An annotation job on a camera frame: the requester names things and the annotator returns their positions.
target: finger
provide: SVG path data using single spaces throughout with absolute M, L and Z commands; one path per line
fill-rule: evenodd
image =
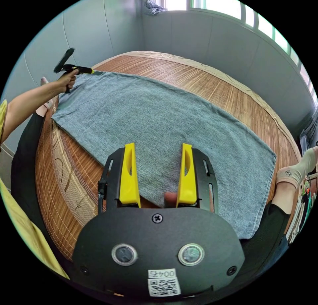
M 75 76 L 76 74 L 78 74 L 79 73 L 79 69 L 75 69 L 74 71 L 71 71 L 71 73 L 69 73 L 69 75 L 71 76 L 71 77 L 73 77 L 73 76 Z
M 175 208 L 177 206 L 177 197 L 176 192 L 165 192 L 165 208 Z
M 165 192 L 164 198 L 166 201 L 171 202 L 171 203 L 176 203 L 177 202 L 177 193 L 176 192 Z

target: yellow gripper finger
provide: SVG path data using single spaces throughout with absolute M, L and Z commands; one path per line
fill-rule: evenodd
M 180 179 L 178 187 L 177 207 L 179 204 L 194 205 L 197 201 L 195 170 L 192 145 L 182 144 Z
M 140 208 L 135 143 L 125 145 L 119 200 L 123 205 L 138 204 Z

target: person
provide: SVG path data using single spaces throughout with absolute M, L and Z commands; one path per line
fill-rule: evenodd
M 58 93 L 65 91 L 66 85 L 69 85 L 69 87 L 72 88 L 75 81 L 73 76 L 75 74 L 76 73 L 73 73 L 66 77 L 62 77 L 57 81 L 58 84 L 54 82 L 53 84 L 47 83 L 44 79 L 42 79 L 42 86 L 35 89 L 37 91 L 33 90 L 32 93 L 27 92 L 24 93 L 27 95 L 23 96 L 22 94 L 17 97 L 21 104 L 20 107 L 16 106 L 16 110 L 20 109 L 19 112 L 23 111 L 24 115 L 17 115 L 18 119 L 15 117 L 13 119 L 14 123 L 10 123 L 10 120 L 13 118 L 12 114 L 9 117 L 7 115 L 4 125 L 3 121 L 0 121 L 0 124 L 3 127 L 2 136 L 7 138 L 14 127 L 17 127 L 22 121 L 27 119 L 34 110 L 36 110 L 20 138 L 19 145 L 12 162 L 11 192 L 16 200 L 15 202 L 18 202 L 19 205 L 15 205 L 11 208 L 11 211 L 13 211 L 12 214 L 14 214 L 14 212 L 18 210 L 18 207 L 20 207 L 21 211 L 18 211 L 18 214 L 24 214 L 24 220 L 27 218 L 33 227 L 33 231 L 28 234 L 29 238 L 32 238 L 33 236 L 33 238 L 39 238 L 38 240 L 41 241 L 40 250 L 34 250 L 32 248 L 31 250 L 33 252 L 36 251 L 38 255 L 41 255 L 42 258 L 39 259 L 49 268 L 68 279 L 72 279 L 72 275 L 74 274 L 73 264 L 57 249 L 44 225 L 36 196 L 34 162 L 44 121 L 44 115 L 52 102 L 44 107 L 40 106 L 41 109 L 37 109 L 37 107 L 41 105 L 41 103 L 44 103 L 48 98 L 52 98 Z M 37 96 L 40 94 L 44 94 L 45 98 L 38 98 Z M 25 103 L 29 98 L 34 99 L 34 101 L 28 101 L 29 110 L 26 112 L 23 110 L 23 103 Z M 4 112 L 5 109 L 1 109 L 0 114 L 2 118 Z M 226 294 L 235 292 L 243 287 L 243 285 L 250 282 L 270 260 L 271 255 L 278 247 L 284 235 L 284 231 L 292 212 L 294 195 L 305 178 L 305 175 L 314 169 L 317 162 L 318 147 L 314 147 L 306 151 L 298 164 L 290 167 L 284 167 L 278 171 L 276 176 L 276 190 L 274 198 L 266 205 L 258 230 L 250 240 L 241 240 L 241 245 L 245 255 L 245 262 L 229 287 L 225 288 L 227 291 Z M 30 176 L 25 178 L 25 176 L 30 174 L 32 174 L 32 182 L 30 182 Z M 164 198 L 169 207 L 176 206 L 176 193 L 166 192 L 164 194 Z
M 57 81 L 51 83 L 48 83 L 42 78 L 41 86 L 15 97 L 9 103 L 4 100 L 0 105 L 0 145 L 31 115 L 32 117 L 28 122 L 26 131 L 34 131 L 35 134 L 39 134 L 42 129 L 41 124 L 43 123 L 45 113 L 53 105 L 54 99 L 59 94 L 65 92 L 67 87 L 70 89 L 73 87 L 76 74 L 78 74 L 78 70 L 64 74 Z M 17 156 L 21 159 L 21 152 L 18 152 Z M 29 161 L 29 157 L 25 158 L 26 165 Z M 55 273 L 68 278 L 68 275 L 57 261 L 41 230 L 29 219 L 24 210 L 15 201 L 13 194 L 15 189 L 11 189 L 11 191 L 12 195 L 0 179 L 0 194 L 9 217 L 18 233 L 29 249 L 42 263 L 47 265 L 48 268 Z M 24 189 L 24 191 L 26 192 L 25 200 L 27 202 L 27 189 Z

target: hand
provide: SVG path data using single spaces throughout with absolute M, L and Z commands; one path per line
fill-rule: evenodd
M 64 73 L 57 81 L 57 91 L 58 93 L 65 93 L 66 89 L 72 89 L 75 84 L 76 74 L 78 74 L 79 70 L 76 69 L 70 73 Z
M 177 206 L 177 197 L 178 194 L 176 192 L 165 192 L 165 208 L 175 208 Z

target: gray towel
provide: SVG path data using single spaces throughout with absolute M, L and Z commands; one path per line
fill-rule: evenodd
M 219 215 L 240 239 L 258 229 L 276 155 L 228 112 L 194 94 L 137 75 L 80 76 L 53 119 L 98 162 L 135 143 L 140 195 L 164 206 L 177 192 L 182 143 L 205 153 L 218 182 Z

